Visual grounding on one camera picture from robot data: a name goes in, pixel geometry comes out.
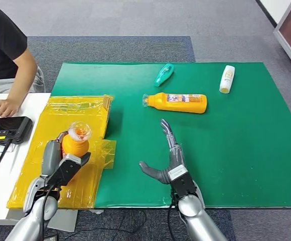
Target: teal bottle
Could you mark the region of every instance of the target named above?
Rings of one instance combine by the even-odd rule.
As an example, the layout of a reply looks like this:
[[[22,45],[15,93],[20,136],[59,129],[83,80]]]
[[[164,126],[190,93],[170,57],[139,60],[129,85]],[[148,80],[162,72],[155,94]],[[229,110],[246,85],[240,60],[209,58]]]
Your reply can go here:
[[[175,66],[173,64],[166,64],[164,65],[156,77],[155,81],[155,87],[159,87],[161,84],[167,80],[170,77],[173,71],[175,70]]]

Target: man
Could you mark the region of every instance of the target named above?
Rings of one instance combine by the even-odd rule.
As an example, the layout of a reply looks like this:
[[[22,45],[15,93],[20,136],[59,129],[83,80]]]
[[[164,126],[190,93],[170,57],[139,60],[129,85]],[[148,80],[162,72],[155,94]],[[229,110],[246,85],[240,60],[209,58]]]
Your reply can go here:
[[[43,73],[27,48],[27,38],[0,10],[0,116],[17,113],[28,92],[45,92]]]

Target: orange detergent bottle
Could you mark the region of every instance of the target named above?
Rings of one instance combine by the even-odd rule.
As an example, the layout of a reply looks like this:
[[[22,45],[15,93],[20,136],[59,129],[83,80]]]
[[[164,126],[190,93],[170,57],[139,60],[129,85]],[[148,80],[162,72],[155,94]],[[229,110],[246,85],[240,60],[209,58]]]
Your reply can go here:
[[[62,141],[63,155],[72,154],[82,157],[89,150],[88,138],[91,136],[91,129],[85,122],[73,122]]]
[[[207,96],[204,94],[144,94],[142,101],[144,107],[199,114],[205,112],[207,108]]]

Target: green table mat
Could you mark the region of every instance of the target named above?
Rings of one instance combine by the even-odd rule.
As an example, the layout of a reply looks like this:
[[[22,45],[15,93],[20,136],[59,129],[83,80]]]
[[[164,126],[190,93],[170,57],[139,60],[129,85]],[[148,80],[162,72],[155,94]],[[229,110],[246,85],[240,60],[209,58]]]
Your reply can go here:
[[[227,63],[178,63],[161,87],[164,64],[64,63],[51,95],[114,96],[106,139],[116,140],[113,169],[104,170],[96,207],[170,203],[170,187],[143,174],[139,161],[169,161],[160,126],[169,122],[186,167],[208,207],[291,206],[291,113],[263,63],[236,68],[229,94],[219,91]],[[144,108],[146,94],[206,94],[204,114]]]

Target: black t-shirt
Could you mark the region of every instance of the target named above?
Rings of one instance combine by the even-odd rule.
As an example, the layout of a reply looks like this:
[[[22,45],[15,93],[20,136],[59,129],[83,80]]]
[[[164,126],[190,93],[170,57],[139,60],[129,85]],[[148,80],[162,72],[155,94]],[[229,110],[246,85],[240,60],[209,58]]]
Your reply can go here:
[[[13,60],[26,48],[26,36],[0,10],[0,79],[14,78],[17,66]]]

